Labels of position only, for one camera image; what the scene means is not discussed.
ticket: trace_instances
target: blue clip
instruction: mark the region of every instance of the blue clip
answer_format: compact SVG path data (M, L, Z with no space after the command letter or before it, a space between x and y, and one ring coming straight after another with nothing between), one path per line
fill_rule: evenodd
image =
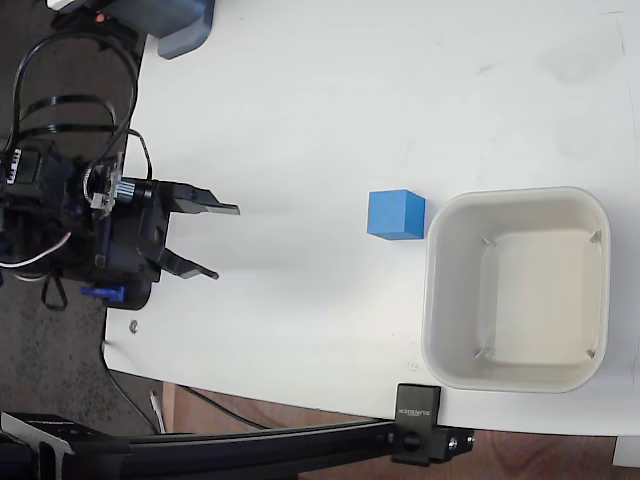
M82 287L80 293L88 297L105 298L113 303L124 303L126 289L124 287L115 288L90 288Z

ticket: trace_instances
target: wire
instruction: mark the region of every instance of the wire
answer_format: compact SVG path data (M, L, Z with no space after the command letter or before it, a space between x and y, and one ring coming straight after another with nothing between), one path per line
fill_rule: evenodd
M20 133L20 115L21 115L20 94L22 90L22 83L27 73L29 64L31 63L33 57L44 48L48 47L49 45L55 42L71 39L71 38L94 40L98 42L101 47L103 48L106 47L112 50L124 65L127 71L127 74L129 75L129 79L131 81L131 98L129 101L129 107L127 109L127 113L124 119L118 125L113 135L110 137L109 141L107 141L104 149L102 150L102 153L96 159L92 160L89 166L95 167L96 165L100 164L106 158L109 151L116 144L120 136L124 133L125 130L127 130L129 123L131 122L131 117L133 116L133 111L135 110L136 103L138 101L137 75L136 75L136 69L132 63L131 57L128 55L128 53L123 51L121 47L118 46L115 42L113 42L108 37L105 37L102 35L97 35L89 32L80 32L80 31L56 33L54 35L51 35L50 37L45 38L40 43L38 43L35 47L33 47L29 51L29 53L22 59L22 61L20 62L20 66L18 67L18 71L16 73L14 86L13 86L13 121L12 121L11 130L9 132L9 138L7 139L6 146L4 148L4 151L2 152L5 158L5 163L6 163L6 159L8 158L8 155L10 155L11 152L13 152L13 150L15 150L16 144L18 142L18 136Z
M49 284L53 280L56 288L58 289L58 295L60 295L60 305L56 305L55 303L47 302L47 297L49 295ZM42 284L42 292L40 293L40 301L42 304L47 307L52 312L64 312L69 305L69 301L67 299L67 293L64 290L64 285L62 285L62 280L60 280L60 275L56 269L52 269L47 277L44 279L44 283Z
M239 422L244 423L245 425L249 425L250 427L253 428L257 428L258 430L270 430L269 427L265 427L264 425L258 423L258 422L254 422L253 420L249 420L248 418L244 418L241 415L238 415L235 412L232 412L231 410L223 407L222 405L220 405L218 402L216 402L215 400L211 400L209 397L201 394L200 392L198 392L197 390L194 390L191 387L186 387L184 385L178 385L180 388L182 388L184 391L189 392L191 395L195 395L196 397L198 397L200 400L207 402L209 405L211 405L212 407L217 408L218 410L220 410L222 413L229 415L230 417L236 419Z
M147 415L140 409L140 407L138 405L136 405L136 403L131 399L131 397L129 397L129 395L127 395L127 392L125 392L122 389L122 387L120 386L118 381L115 379L115 377L111 373L111 370L109 370L109 367L107 366L107 362L104 359L104 343L105 342L103 342L102 345L100 345L100 360L102 362L102 366L104 367L104 371L107 373L107 376L111 380L111 383L113 384L114 387L116 387L116 390L118 390L120 395L122 395L124 397L124 399L131 406L131 408L140 416L140 418L142 418L144 420L144 422L151 429L151 431L153 433L155 433L156 435L159 435L160 431L158 430L158 427L156 427L154 425L154 423L151 421L151 419L149 417L147 417Z
M40 275L39 277L23 277L22 275L18 275L17 273L14 273L13 276L16 277L18 280L20 280L21 282L31 282L31 283L40 282L45 278L47 278L46 275Z
M127 130L127 133L129 135L133 135L134 137L137 137L138 140L140 140L140 145L142 145L142 150L144 150L144 157L147 159L147 180L149 181L153 180L153 165L151 165L151 156L149 155L149 150L147 150L147 144L144 141L144 138L139 132L137 132L132 128Z
M149 427L149 429L156 435L160 434L160 431L158 430L158 427L155 426L155 424L151 421L151 419L142 411L142 409L136 404L136 402L134 402L131 397L129 395L127 395L127 392L125 392L122 387L120 386L120 384L118 383L118 381L115 379L115 377L113 376L113 374L111 373L111 370L109 370L109 366L107 365L107 361L104 359L104 347L107 344L107 316L105 314L105 318L104 318L104 322L102 323L102 342L100 343L100 348L98 351L98 357L100 358L100 363L102 364L102 367L104 368L105 373L107 374L107 377L109 377L109 380L111 380L111 383L113 384L113 386L116 388L116 390L118 391L118 393L120 393L120 395L122 395L122 397L127 401L127 403L131 406L131 408L133 409L134 412L136 412L140 418L142 420L144 420L144 423L147 424L147 426Z
M156 414L158 419L158 425L160 425L160 433L167 433L167 426L164 423L164 417L162 416L162 407L160 406L160 400L158 394L154 390L149 390L149 400L151 400L151 408L153 413Z
M2 263L2 262L0 262L0 267L1 268L22 268L22 267L26 267L27 265L31 265L32 263L36 263L37 261L42 260L47 255L51 255L56 250L59 250L60 248L62 248L64 246L64 244L67 243L69 238L71 238L71 232L68 232L67 234L65 234L65 236L62 237L62 240L60 240L58 243L56 243L53 247L45 250L44 252L42 252L39 255L36 255L33 258L30 258L29 260L24 260L23 262L18 262L18 263Z
M43 98L36 102L33 102L28 107L22 109L20 112L20 121L26 119L35 112L47 107L57 107L58 105L64 105L67 103L93 103L102 107L111 117L111 123L115 125L117 123L116 110L113 105L98 97L97 95L56 95L53 97Z
M43 127L33 127L28 128L20 132L19 140L24 140L25 138L38 137L41 135L55 135L58 133L113 133L115 131L115 126L110 125L99 125L99 124L89 124L83 125L78 123L54 123L51 125L46 125ZM132 135L138 140L140 140L140 145L142 145L142 150L144 151L144 157L147 161L147 180L153 179L153 165L151 164L151 156L149 155L149 150L147 149L147 143L144 141L144 137L140 132L134 130L132 128L127 129L127 135ZM89 186L89 178L91 176L91 170L93 170L93 166L89 165L87 167L88 176L85 174L85 178L82 181L83 191L85 191L85 198L87 201L91 203L88 186Z

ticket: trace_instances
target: square container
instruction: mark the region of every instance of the square container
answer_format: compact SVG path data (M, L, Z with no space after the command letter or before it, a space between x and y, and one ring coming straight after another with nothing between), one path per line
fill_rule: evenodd
M567 392L604 358L611 233L578 188L461 195L427 241L423 354L460 389Z

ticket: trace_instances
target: blue cube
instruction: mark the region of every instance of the blue cube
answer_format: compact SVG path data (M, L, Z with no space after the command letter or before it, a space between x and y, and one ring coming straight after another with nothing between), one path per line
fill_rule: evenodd
M367 233L386 240L424 238L425 203L409 190L370 192Z

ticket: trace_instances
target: black cable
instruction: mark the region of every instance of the black cable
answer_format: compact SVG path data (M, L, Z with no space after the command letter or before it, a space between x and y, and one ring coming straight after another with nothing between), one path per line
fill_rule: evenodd
M113 384L113 386L116 387L116 390L118 390L120 395L122 395L122 397L127 401L127 403L131 406L131 408L140 416L140 418L142 418L142 420L144 420L144 422L151 429L151 431L155 435L160 435L160 430L158 429L158 427L156 427L155 423L153 423L151 421L151 419L136 404L136 402L134 402L131 399L131 397L129 395L127 395L127 392L125 392L122 389L122 387L120 386L118 381L115 379L115 377L111 373L111 370L109 370L109 366L107 365L107 361L104 359L104 346L105 346L105 344L107 342L106 338L107 338L107 319L105 317L104 324L102 326L102 343L100 344L100 349L99 349L99 352L98 352L98 356L100 357L100 362L102 363L102 366L104 367L104 371L107 374L107 376L109 377L109 379L111 380L111 383Z
M52 135L57 133L113 133L115 131L115 126L110 125L83 125L77 123L54 123L51 125L47 125L44 127L33 127L27 128L20 132L18 136L18 140L24 140L25 138L38 137L41 135ZM147 144L144 141L144 138L140 132L137 130L133 130L132 128L127 129L127 135L133 135L140 140L140 144L142 145L142 150L144 151L144 157L147 160L147 180L153 179L153 165L151 164L151 156L149 155L149 150L147 150Z
M47 296L49 293L49 283L51 282L51 280L54 281L56 288L58 289L58 295L60 295L60 301L62 302L60 305L49 303L47 301ZM45 307L53 312L64 312L67 308L67 305L69 305L64 286L62 285L62 281L60 280L60 277L58 276L58 273L55 271L55 269L51 270L51 272L44 280L44 284L42 285L42 292L40 294L40 301L44 304Z
M144 141L142 135L136 130L130 128L127 130L128 135L133 135L140 140L140 145L142 145L142 150L144 150L144 157L147 159L147 180L153 180L153 165L151 165L151 156L149 155L149 150L147 150L147 144Z
M265 427L264 425L258 423L258 422L254 422L253 420L249 420L248 418L244 418L241 415L238 415L235 412L232 412L231 410L229 410L228 408L223 407L222 405L220 405L218 402L216 402L215 400L211 400L209 397L201 394L200 392L198 392L197 390L194 390L191 387L186 387L184 385L178 385L181 389L183 389L185 392L189 392L191 395L195 395L196 397L198 397L200 400L207 402L209 405L211 405L212 407L217 408L218 410L220 410L222 413L229 415L230 417L236 419L239 422L244 423L245 425L249 425L250 427L253 428L257 428L258 430L270 430L269 427Z
M35 112L47 107L57 107L58 105L73 103L88 103L98 105L102 107L111 117L111 123L115 125L117 123L116 110L113 105L98 97L97 95L55 95L53 97L42 98L36 102L33 102L26 108L23 108L20 112L20 121L24 120L28 116Z
M129 79L131 80L131 98L129 101L129 108L127 109L127 113L124 116L124 119L120 122L117 129L107 141L102 153L94 160L92 160L89 164L89 168L93 169L96 165L101 163L104 158L107 156L111 148L116 144L120 136L127 130L129 123L131 121L131 117L133 116L133 111L135 110L136 103L138 101L138 82L135 66L132 63L131 57L126 53L122 48L113 42L108 37L97 35L94 33L88 32L79 32L79 31L71 31L71 32L62 32L51 35L50 37L45 38L40 43L38 43L35 47L33 47L29 53L22 59L20 62L20 66L18 67L18 71L16 73L14 86L13 86L13 121L11 130L9 132L9 138L7 140L4 151L5 158L8 158L7 155L11 155L11 152L15 150L18 136L20 133L20 94L22 91L22 83L24 81L24 77L27 73L28 66L31 63L33 57L42 49L48 47L49 45L58 42L60 40L66 40L70 38L81 38L81 39L90 39L98 42L101 47L106 47L112 50L116 56L120 59L122 64L124 65L127 74L129 75Z

